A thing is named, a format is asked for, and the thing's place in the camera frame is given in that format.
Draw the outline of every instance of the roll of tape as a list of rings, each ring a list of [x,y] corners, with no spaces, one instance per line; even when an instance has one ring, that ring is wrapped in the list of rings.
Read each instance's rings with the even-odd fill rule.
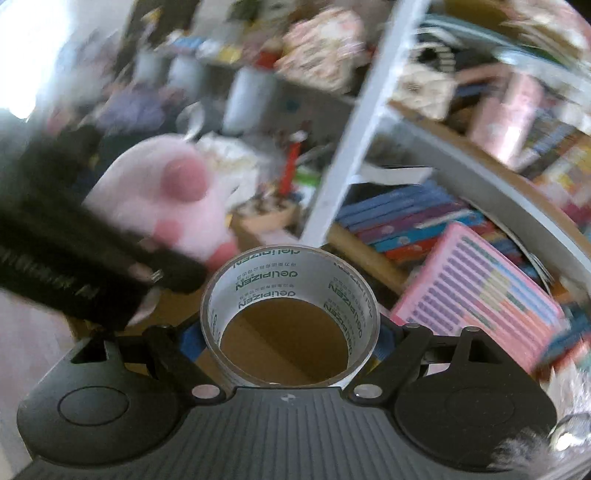
[[[239,312],[256,302],[277,298],[303,300],[319,307],[337,323],[347,342],[346,370],[321,383],[303,386],[347,386],[378,341],[374,294],[363,277],[340,258],[319,249],[293,246],[250,250],[224,265],[206,287],[201,305],[203,336],[227,382],[249,387],[273,385],[238,368],[220,346],[224,330]]]

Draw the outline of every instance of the white metal pole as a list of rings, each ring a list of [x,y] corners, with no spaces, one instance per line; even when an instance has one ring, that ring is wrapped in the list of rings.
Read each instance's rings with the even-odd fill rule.
[[[378,58],[361,90],[339,143],[332,165],[324,175],[315,204],[301,237],[311,247],[324,244],[326,234],[374,137],[382,110],[408,59],[413,36],[430,0],[398,0],[378,49]]]

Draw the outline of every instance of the pig plush toy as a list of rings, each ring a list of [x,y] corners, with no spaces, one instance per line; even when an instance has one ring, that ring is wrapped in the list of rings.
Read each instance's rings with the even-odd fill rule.
[[[117,158],[84,205],[116,228],[215,271],[239,252],[226,226],[226,195],[193,144],[180,135],[161,135]]]

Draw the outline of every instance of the pink card with colored table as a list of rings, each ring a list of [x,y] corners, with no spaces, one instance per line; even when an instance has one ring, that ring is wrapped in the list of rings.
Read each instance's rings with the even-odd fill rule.
[[[558,303],[458,222],[447,227],[390,319],[418,323],[436,335],[480,327],[526,371],[567,326]]]

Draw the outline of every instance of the ribbed gray surface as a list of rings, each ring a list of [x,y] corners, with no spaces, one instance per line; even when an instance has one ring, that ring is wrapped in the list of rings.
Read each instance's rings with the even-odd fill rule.
[[[355,407],[340,390],[239,389],[228,402],[194,408],[177,433],[132,462],[73,469],[35,460],[18,480],[524,480],[467,473],[421,456],[378,408]]]

